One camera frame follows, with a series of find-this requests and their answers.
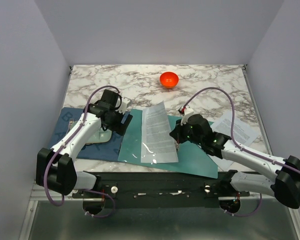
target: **green mat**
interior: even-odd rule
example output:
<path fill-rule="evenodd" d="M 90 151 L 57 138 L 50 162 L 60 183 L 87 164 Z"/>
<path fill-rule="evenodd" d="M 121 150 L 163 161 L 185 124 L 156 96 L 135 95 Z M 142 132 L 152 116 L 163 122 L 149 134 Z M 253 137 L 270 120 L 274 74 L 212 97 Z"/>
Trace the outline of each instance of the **green mat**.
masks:
<path fill-rule="evenodd" d="M 173 163 L 141 163 L 141 125 L 142 111 L 132 109 L 130 114 L 133 116 L 126 133 L 123 137 L 119 162 L 146 166 L 156 169 L 169 170 L 173 172 L 199 175 L 216 179 L 218 177 L 218 166 L 211 158 L 202 151 L 197 145 L 185 142 L 180 144 L 177 152 L 179 162 Z M 170 127 L 173 130 L 176 121 L 181 119 L 179 116 L 169 116 Z"/>

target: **orange bowl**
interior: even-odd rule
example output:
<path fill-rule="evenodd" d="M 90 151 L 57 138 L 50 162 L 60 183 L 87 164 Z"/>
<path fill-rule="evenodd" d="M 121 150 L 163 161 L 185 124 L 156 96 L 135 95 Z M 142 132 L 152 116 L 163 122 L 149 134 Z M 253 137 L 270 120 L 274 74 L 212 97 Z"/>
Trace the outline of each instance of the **orange bowl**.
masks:
<path fill-rule="evenodd" d="M 179 77 L 177 74 L 171 71 L 166 71 L 160 76 L 160 83 L 167 89 L 172 89 L 177 86 Z"/>

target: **sheet of paper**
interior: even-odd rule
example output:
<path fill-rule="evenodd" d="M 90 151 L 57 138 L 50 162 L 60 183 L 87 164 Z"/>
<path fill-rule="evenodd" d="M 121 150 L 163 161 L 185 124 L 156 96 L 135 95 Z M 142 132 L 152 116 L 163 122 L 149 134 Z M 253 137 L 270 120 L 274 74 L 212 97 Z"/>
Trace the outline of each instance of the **sheet of paper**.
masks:
<path fill-rule="evenodd" d="M 231 120 L 232 111 L 228 111 L 223 114 L 217 121 L 215 121 L 211 128 L 214 132 L 219 132 L 225 135 L 231 135 Z M 238 118 L 234 119 L 234 139 L 247 147 L 250 146 L 254 140 L 258 137 L 256 133 L 248 124 L 241 121 Z M 220 159 L 216 156 L 211 156 L 211 159 L 219 166 L 223 171 L 228 171 L 229 167 L 234 163 L 230 160 Z"/>
<path fill-rule="evenodd" d="M 178 155 L 164 102 L 142 110 L 141 163 L 177 163 Z"/>

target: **silverware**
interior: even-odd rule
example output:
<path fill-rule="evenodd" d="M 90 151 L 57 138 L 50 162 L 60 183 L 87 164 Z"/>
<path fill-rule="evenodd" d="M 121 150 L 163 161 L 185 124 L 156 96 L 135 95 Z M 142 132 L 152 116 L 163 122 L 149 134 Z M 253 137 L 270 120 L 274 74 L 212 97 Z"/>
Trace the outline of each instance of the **silverware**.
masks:
<path fill-rule="evenodd" d="M 69 124 L 68 124 L 68 130 L 66 131 L 66 134 L 68 134 L 68 132 L 70 131 L 72 124 L 74 124 L 74 119 L 70 118 L 70 121 L 69 121 Z"/>

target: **open folder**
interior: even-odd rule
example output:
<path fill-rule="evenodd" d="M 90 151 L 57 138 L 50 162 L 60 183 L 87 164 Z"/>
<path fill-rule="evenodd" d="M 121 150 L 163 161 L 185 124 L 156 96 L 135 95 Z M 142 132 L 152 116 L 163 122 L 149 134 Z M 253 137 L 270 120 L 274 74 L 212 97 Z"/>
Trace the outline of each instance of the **open folder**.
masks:
<path fill-rule="evenodd" d="M 119 162 L 214 179 L 218 177 L 218 166 L 214 161 L 201 148 L 189 141 L 179 146 L 179 151 L 177 152 L 179 162 L 141 163 L 142 111 L 132 109 L 130 114 L 133 118 L 123 137 L 118 157 Z M 174 129 L 176 121 L 181 119 L 181 117 L 168 115 L 168 119 L 171 129 Z"/>

